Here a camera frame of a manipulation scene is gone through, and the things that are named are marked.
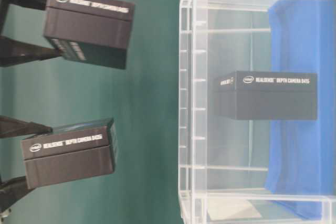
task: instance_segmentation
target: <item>box lid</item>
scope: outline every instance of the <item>box lid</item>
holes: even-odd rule
[[[135,5],[118,0],[48,0],[47,7],[132,21]]]
[[[316,92],[315,73],[235,71],[216,79],[217,91],[258,90]]]
[[[77,152],[112,144],[113,119],[54,128],[21,141],[24,160]]]

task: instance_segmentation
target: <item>white paper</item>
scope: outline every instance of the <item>white paper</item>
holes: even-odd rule
[[[259,211],[243,199],[209,199],[208,214],[212,220],[261,218]]]

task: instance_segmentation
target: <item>green surface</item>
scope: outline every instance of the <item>green surface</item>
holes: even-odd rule
[[[1,114],[50,126],[113,116],[113,175],[36,189],[7,223],[182,223],[177,201],[179,0],[136,3],[127,70],[53,59],[0,69]],[[44,12],[11,6],[4,35],[41,46]],[[24,175],[22,138],[0,141],[4,179]]]

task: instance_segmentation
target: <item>clamp jaw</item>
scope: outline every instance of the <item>clamp jaw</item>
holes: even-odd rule
[[[0,138],[52,132],[53,128],[37,123],[0,116]]]
[[[3,30],[10,4],[45,10],[47,0],[0,0],[0,34]],[[35,60],[46,60],[61,56],[55,49],[35,46],[0,36],[0,66],[8,67]]]
[[[0,116],[0,138],[52,132],[53,128],[37,123],[27,123],[17,119]],[[28,189],[26,177],[13,178],[2,182],[0,178],[0,223],[10,213],[10,207],[32,189]]]
[[[10,207],[31,191],[33,189],[28,189],[26,177],[13,178],[0,184],[0,223],[10,214]]]

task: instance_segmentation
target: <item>box side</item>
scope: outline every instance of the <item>box side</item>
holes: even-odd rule
[[[28,188],[114,172],[109,146],[25,161]]]
[[[105,127],[41,135],[21,141],[24,160],[109,145]]]
[[[132,21],[135,5],[118,0],[48,0],[47,7]]]
[[[132,24],[123,20],[47,8],[44,36],[127,49],[131,30]]]

